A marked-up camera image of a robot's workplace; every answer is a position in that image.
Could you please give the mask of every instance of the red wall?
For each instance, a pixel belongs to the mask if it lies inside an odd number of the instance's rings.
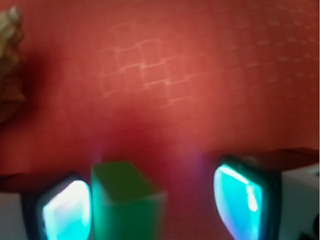
[[[27,102],[0,124],[0,173],[124,157],[167,189],[166,238],[221,239],[207,153],[319,149],[318,1],[12,5]]]

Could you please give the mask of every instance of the cyan light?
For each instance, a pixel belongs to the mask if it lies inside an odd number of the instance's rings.
[[[220,217],[235,240],[258,240],[262,188],[223,164],[214,173],[214,197]]]
[[[91,230],[89,186],[75,180],[43,207],[48,240],[87,240]]]

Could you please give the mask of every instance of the green cube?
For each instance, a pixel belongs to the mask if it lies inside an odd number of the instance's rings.
[[[159,234],[166,195],[128,161],[92,167],[96,240],[152,240]]]

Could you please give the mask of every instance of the tan object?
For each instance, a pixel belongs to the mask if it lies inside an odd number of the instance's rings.
[[[16,7],[0,12],[0,123],[11,117],[25,96],[17,70],[22,61],[18,44],[23,38],[21,14]]]

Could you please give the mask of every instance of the green block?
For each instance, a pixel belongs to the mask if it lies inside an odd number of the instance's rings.
[[[96,240],[152,240],[159,236],[166,195],[128,161],[92,167]]]

